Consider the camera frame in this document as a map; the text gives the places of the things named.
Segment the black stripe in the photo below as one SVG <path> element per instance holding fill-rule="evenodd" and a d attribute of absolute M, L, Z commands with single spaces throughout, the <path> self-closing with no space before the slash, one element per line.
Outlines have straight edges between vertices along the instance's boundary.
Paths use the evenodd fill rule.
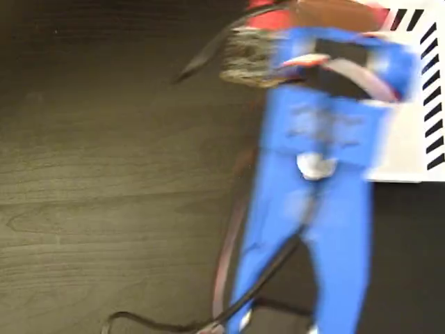
<path fill-rule="evenodd" d="M 426 64 L 423 68 L 422 68 L 422 74 L 425 74 L 426 71 L 428 71 L 432 66 L 436 65 L 439 62 L 439 55 L 436 54 L 434 56 L 433 59 L 431 59 L 430 61 L 428 61 L 428 64 Z"/>
<path fill-rule="evenodd" d="M 436 89 L 434 89 L 434 91 L 431 94 L 429 94 L 429 96 L 426 99 L 424 99 L 423 105 L 426 106 L 428 103 L 433 101 L 436 97 L 438 97 L 441 93 L 442 93 L 442 90 L 440 89 L 440 86 L 439 86 Z"/>
<path fill-rule="evenodd" d="M 414 11 L 414 14 L 411 17 L 410 24 L 408 24 L 408 28 L 407 28 L 408 31 L 412 31 L 414 29 L 414 27 L 416 26 L 417 22 L 421 18 L 424 11 L 425 11 L 424 9 L 416 9 Z"/>
<path fill-rule="evenodd" d="M 425 133 L 425 137 L 431 136 L 434 134 L 437 130 L 442 129 L 444 127 L 444 123 L 442 120 L 434 124 L 428 131 Z"/>
<path fill-rule="evenodd" d="M 433 169 L 434 167 L 437 167 L 438 165 L 442 164 L 445 162 L 445 154 L 442 153 L 441 155 L 439 155 L 436 159 L 434 159 L 433 161 L 431 161 L 428 166 L 426 167 L 428 170 Z"/>
<path fill-rule="evenodd" d="M 440 78 L 440 71 L 437 70 L 436 73 L 432 75 L 431 78 L 429 78 L 422 86 L 422 89 L 427 89 L 434 81 L 438 80 Z"/>
<path fill-rule="evenodd" d="M 430 118 L 432 118 L 433 116 L 435 116 L 435 115 L 437 115 L 438 113 L 440 113 L 441 111 L 442 111 L 442 103 L 439 102 L 439 103 L 437 104 L 437 106 L 435 106 L 435 107 L 432 109 L 432 111 L 430 111 L 429 113 L 427 113 L 427 114 L 425 115 L 425 118 L 424 118 L 425 122 L 426 122 L 427 120 L 429 120 Z"/>
<path fill-rule="evenodd" d="M 426 148 L 426 152 L 430 153 L 434 151 L 436 148 L 440 148 L 443 144 L 444 144 L 444 137 L 440 137 L 434 143 L 432 143 Z"/>
<path fill-rule="evenodd" d="M 426 50 L 422 53 L 421 59 L 425 58 L 427 54 L 429 54 L 435 47 L 437 46 L 437 38 L 435 38 L 430 45 L 426 48 Z"/>
<path fill-rule="evenodd" d="M 432 33 L 434 33 L 437 30 L 436 22 L 428 29 L 428 31 L 423 35 L 422 39 L 420 39 L 420 44 L 426 41 L 428 37 L 431 36 Z"/>
<path fill-rule="evenodd" d="M 396 17 L 394 18 L 394 21 L 392 22 L 391 31 L 395 31 L 398 28 L 398 25 L 402 22 L 402 19 L 404 18 L 405 14 L 407 12 L 407 9 L 398 9 Z"/>

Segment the black cable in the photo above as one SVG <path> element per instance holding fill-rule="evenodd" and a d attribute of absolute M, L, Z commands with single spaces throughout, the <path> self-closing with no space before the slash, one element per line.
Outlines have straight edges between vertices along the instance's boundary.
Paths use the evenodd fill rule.
<path fill-rule="evenodd" d="M 171 333 L 197 332 L 204 328 L 210 327 L 213 324 L 215 324 L 216 326 L 218 324 L 224 324 L 225 322 L 229 321 L 235 313 L 237 313 L 248 301 L 252 300 L 259 293 L 261 288 L 278 272 L 278 270 L 301 246 L 301 236 L 304 234 L 307 227 L 311 223 L 316 211 L 316 206 L 319 203 L 318 197 L 321 193 L 322 182 L 323 180 L 314 182 L 315 185 L 313 187 L 312 194 L 308 196 L 306 210 L 303 214 L 303 218 L 298 230 L 283 243 L 283 246 L 265 267 L 257 282 L 237 302 L 229 306 L 228 309 L 222 312 L 219 316 L 203 322 L 192 322 L 186 325 L 175 325 L 157 322 L 131 312 L 116 312 L 108 317 L 106 323 L 102 327 L 101 334 L 110 334 L 111 325 L 117 318 L 127 318 L 148 328 Z"/>

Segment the white patch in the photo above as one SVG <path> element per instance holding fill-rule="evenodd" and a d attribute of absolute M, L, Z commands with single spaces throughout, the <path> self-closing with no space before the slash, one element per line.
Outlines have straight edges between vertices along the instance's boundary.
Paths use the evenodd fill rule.
<path fill-rule="evenodd" d="M 318 332 L 318 328 L 317 328 L 316 326 L 312 327 L 312 328 L 309 330 L 308 334 L 319 334 L 319 332 Z"/>
<path fill-rule="evenodd" d="M 378 108 L 394 108 L 397 105 L 397 103 L 384 102 L 379 100 L 361 100 L 360 103 L 367 106 L 376 106 Z"/>
<path fill-rule="evenodd" d="M 320 239 L 320 236 L 318 233 L 315 233 L 312 229 L 310 229 L 303 236 L 303 239 L 307 244 L 315 244 Z"/>
<path fill-rule="evenodd" d="M 318 153 L 303 153 L 297 156 L 297 166 L 306 180 L 316 181 L 332 176 L 337 161 L 334 159 L 324 160 Z"/>
<path fill-rule="evenodd" d="M 250 320 L 252 318 L 252 310 L 249 310 L 245 314 L 245 316 L 241 319 L 241 323 L 239 324 L 239 331 L 242 332 L 244 328 L 250 323 Z"/>
<path fill-rule="evenodd" d="M 282 66 L 313 66 L 324 63 L 330 59 L 327 54 L 303 54 L 288 61 L 284 61 Z"/>

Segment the red piece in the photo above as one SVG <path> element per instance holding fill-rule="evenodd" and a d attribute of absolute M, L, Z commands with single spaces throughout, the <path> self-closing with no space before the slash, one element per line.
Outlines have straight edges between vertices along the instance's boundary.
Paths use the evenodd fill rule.
<path fill-rule="evenodd" d="M 388 17 L 389 9 L 382 7 L 376 2 L 368 3 L 368 6 L 371 7 L 377 22 L 382 26 Z"/>
<path fill-rule="evenodd" d="M 249 9 L 273 3 L 273 0 L 250 0 Z M 253 17 L 248 21 L 248 26 L 272 31 L 283 30 L 291 27 L 291 18 L 287 10 L 276 10 L 275 12 Z"/>

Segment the dark wood surface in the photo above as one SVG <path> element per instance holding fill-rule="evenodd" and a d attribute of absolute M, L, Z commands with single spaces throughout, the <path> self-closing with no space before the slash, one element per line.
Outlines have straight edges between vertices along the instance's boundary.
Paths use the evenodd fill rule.
<path fill-rule="evenodd" d="M 1 333 L 95 334 L 116 310 L 209 316 L 259 92 L 219 81 L 217 65 L 168 81 L 241 6 L 2 2 Z M 378 187 L 360 333 L 441 332 L 444 196 Z M 116 333 L 147 331 L 122 321 Z"/>

